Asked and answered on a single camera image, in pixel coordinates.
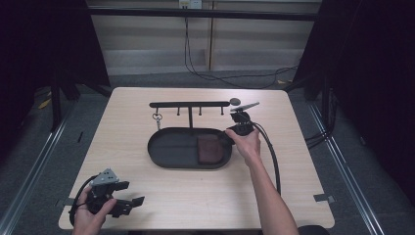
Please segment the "black cable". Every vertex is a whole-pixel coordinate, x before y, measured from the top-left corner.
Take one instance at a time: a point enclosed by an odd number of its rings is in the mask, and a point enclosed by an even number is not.
[[[315,146],[319,145],[323,141],[325,141],[327,138],[329,138],[335,128],[336,123],[336,115],[337,115],[337,107],[338,107],[338,101],[336,97],[334,96],[333,92],[330,94],[330,118],[329,123],[326,128],[324,128],[323,132],[317,133],[311,137],[305,138],[305,142],[307,142],[307,148],[308,150],[314,148]]]
[[[274,171],[275,171],[275,183],[277,192],[281,195],[281,179],[280,179],[280,169],[278,166],[277,156],[275,155],[274,147],[271,144],[271,141],[266,134],[265,129],[259,123],[251,121],[249,118],[243,116],[241,113],[236,113],[240,117],[244,118],[248,124],[253,125],[259,133],[262,135],[263,139],[265,140],[266,144],[268,145],[269,152],[271,153],[272,162],[274,163]]]
[[[184,52],[184,61],[185,61],[185,67],[187,69],[188,72],[190,72],[193,75],[196,75],[197,77],[204,79],[204,80],[209,80],[209,81],[215,81],[215,80],[220,80],[226,84],[232,85],[232,86],[236,86],[239,88],[243,88],[243,89],[265,89],[268,88],[272,85],[275,84],[275,82],[277,81],[277,75],[281,74],[283,72],[286,71],[290,71],[290,70],[296,70],[298,66],[294,66],[294,67],[290,67],[290,68],[280,68],[277,71],[273,72],[273,73],[269,73],[269,74],[256,74],[256,75],[232,75],[232,76],[223,76],[223,77],[218,77],[218,76],[214,76],[214,75],[210,75],[210,74],[201,74],[198,73],[195,70],[195,67],[193,66],[193,62],[192,62],[192,56],[191,56],[191,50],[190,50],[190,40],[189,40],[189,23],[188,23],[188,19],[185,18],[185,24],[186,24],[186,38],[185,38],[185,52]],[[190,63],[190,67],[187,65],[187,58],[189,58],[189,63]],[[238,85],[235,84],[233,82],[229,82],[226,79],[230,79],[230,78],[239,78],[239,77],[268,77],[268,76],[274,76],[273,80],[264,86],[260,86],[260,87],[248,87],[248,86],[242,86],[242,85]]]
[[[85,186],[89,183],[89,182],[91,182],[91,180],[93,180],[94,178],[96,178],[98,175],[94,175],[94,176],[91,176],[89,179],[87,179],[83,184],[82,184],[82,186],[80,187],[80,189],[79,189],[79,191],[77,192],[77,194],[76,194],[76,197],[73,199],[73,203],[72,203],[72,207],[70,208],[70,211],[69,211],[69,221],[70,221],[70,224],[72,224],[72,226],[74,225],[74,223],[75,223],[75,213],[76,213],[76,210],[80,207],[80,206],[82,206],[82,205],[84,205],[84,204],[86,204],[86,202],[85,203],[83,203],[83,204],[80,204],[80,205],[78,205],[77,204],[77,201],[78,201],[78,199],[79,199],[79,196],[80,196],[80,194],[82,193],[82,191],[83,191],[83,188],[85,188]]]

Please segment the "metal rod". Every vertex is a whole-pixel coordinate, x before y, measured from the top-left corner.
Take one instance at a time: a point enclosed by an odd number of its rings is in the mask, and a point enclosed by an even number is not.
[[[189,128],[193,129],[192,107],[189,107],[188,110],[189,110]]]
[[[227,10],[199,9],[164,9],[164,8],[123,8],[90,6],[88,8],[39,8],[38,10],[52,12],[87,12],[96,16],[135,16],[135,17],[181,17],[181,18],[222,18],[222,19],[256,19],[315,22],[322,18],[338,18],[338,16],[319,16],[313,13],[278,13],[278,12],[249,12]]]
[[[189,107],[228,107],[228,101],[209,101],[209,102],[155,102],[150,103],[151,108],[189,108]]]

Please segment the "table surface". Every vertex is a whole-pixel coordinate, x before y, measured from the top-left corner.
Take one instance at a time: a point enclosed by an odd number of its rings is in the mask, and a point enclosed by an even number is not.
[[[90,176],[110,167],[129,188],[114,192],[117,199],[145,196],[143,206],[120,218],[107,216],[103,228],[117,230],[194,230],[260,228],[250,172],[236,147],[228,164],[215,170],[167,169],[155,165],[147,144],[157,131],[152,102],[229,101],[241,105],[259,102],[247,113],[261,124],[274,147],[281,176],[282,197],[298,226],[335,223],[326,201],[316,203],[313,195],[323,194],[314,164],[306,148],[300,126],[284,91],[241,89],[117,88],[107,105],[70,197],[74,198]],[[223,130],[234,125],[230,109],[193,109],[194,127]],[[189,126],[187,109],[159,109],[161,128]],[[261,157],[275,184],[272,158],[261,137]],[[63,229],[69,223],[70,207],[59,220]]]

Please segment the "aluminum rail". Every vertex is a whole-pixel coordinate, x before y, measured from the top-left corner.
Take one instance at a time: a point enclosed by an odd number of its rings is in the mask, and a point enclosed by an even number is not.
[[[318,125],[318,128],[322,133],[325,132],[326,128],[324,126],[320,111],[318,110],[317,106],[313,104],[309,108]],[[340,150],[335,139],[333,138],[333,136],[329,136],[326,138],[325,142],[330,150],[330,153],[332,154],[333,160],[335,161],[343,180],[345,181],[348,192],[353,198],[357,206],[357,209],[359,210],[360,215],[362,216],[370,234],[385,235],[385,231],[382,229],[378,217],[376,216],[368,200],[361,191],[360,186],[358,185],[353,173],[348,167],[347,161],[343,156],[343,153]]]
[[[39,7],[38,12],[79,12],[95,16],[133,16],[133,17],[180,17],[180,18],[218,18],[218,19],[251,19],[274,21],[316,22],[322,19],[338,19],[340,16],[320,16],[315,13],[280,13],[251,12],[203,9],[170,9],[170,8],[131,8],[90,6],[87,8],[71,7]]]

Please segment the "black rack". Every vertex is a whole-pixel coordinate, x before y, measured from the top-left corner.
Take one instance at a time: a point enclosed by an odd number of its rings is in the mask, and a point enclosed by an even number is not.
[[[230,105],[227,101],[208,101],[208,102],[157,102],[150,103],[151,108],[156,108],[156,115],[159,108],[177,108],[177,115],[180,116],[180,108],[187,108],[189,111],[189,128],[193,129],[193,108],[199,108],[199,116],[202,115],[202,107],[220,107],[220,114],[223,115],[223,107]]]

